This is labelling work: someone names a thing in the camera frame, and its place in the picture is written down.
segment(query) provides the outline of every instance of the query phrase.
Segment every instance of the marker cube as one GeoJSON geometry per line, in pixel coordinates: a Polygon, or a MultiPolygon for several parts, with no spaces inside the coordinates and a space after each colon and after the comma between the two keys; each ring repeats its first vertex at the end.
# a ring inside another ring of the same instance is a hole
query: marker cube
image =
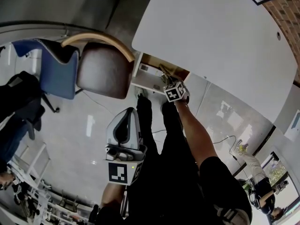
{"type": "Polygon", "coordinates": [[[186,90],[180,81],[164,87],[164,93],[169,102],[181,100],[185,92],[186,90]]]}
{"type": "Polygon", "coordinates": [[[133,184],[142,169],[143,161],[105,160],[108,166],[108,181],[121,185],[133,184]]]}

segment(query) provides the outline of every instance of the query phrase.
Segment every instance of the brick wall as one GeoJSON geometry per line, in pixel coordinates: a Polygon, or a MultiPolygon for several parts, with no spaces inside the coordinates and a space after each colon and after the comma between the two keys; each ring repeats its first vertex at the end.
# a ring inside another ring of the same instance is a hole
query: brick wall
{"type": "Polygon", "coordinates": [[[289,43],[298,64],[295,77],[300,82],[300,0],[272,0],[263,4],[289,43]]]}

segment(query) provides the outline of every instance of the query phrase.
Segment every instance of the person sitting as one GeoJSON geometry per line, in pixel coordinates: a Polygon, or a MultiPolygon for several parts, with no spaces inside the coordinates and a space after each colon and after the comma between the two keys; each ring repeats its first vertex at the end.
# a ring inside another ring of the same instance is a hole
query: person sitting
{"type": "Polygon", "coordinates": [[[239,155],[247,164],[254,180],[254,191],[257,202],[253,205],[268,216],[272,216],[273,221],[279,220],[284,215],[284,209],[275,208],[276,189],[272,189],[270,180],[261,167],[260,162],[254,156],[247,153],[248,144],[242,145],[241,140],[237,142],[234,153],[239,155]]]}

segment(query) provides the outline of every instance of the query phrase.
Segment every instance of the chair leg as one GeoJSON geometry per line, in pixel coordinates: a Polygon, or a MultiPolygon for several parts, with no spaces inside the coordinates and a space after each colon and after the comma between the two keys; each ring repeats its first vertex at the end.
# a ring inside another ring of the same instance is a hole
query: chair leg
{"type": "Polygon", "coordinates": [[[79,90],[77,90],[77,91],[75,92],[75,95],[77,95],[78,93],[80,93],[80,92],[82,92],[82,91],[83,91],[83,89],[80,88],[79,90]]]}
{"type": "Polygon", "coordinates": [[[56,109],[53,108],[53,106],[51,105],[51,103],[49,102],[49,100],[48,100],[48,98],[46,97],[45,94],[42,95],[42,99],[47,104],[47,106],[51,109],[52,112],[54,112],[54,113],[59,113],[60,112],[59,107],[57,107],[56,109]]]}

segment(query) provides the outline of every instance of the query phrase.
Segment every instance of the white table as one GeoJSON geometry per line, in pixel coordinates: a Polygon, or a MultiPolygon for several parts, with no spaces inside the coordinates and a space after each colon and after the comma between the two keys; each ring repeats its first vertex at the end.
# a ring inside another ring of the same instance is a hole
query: white table
{"type": "Polygon", "coordinates": [[[280,28],[252,0],[151,0],[132,47],[204,77],[271,122],[297,69],[280,28]]]}

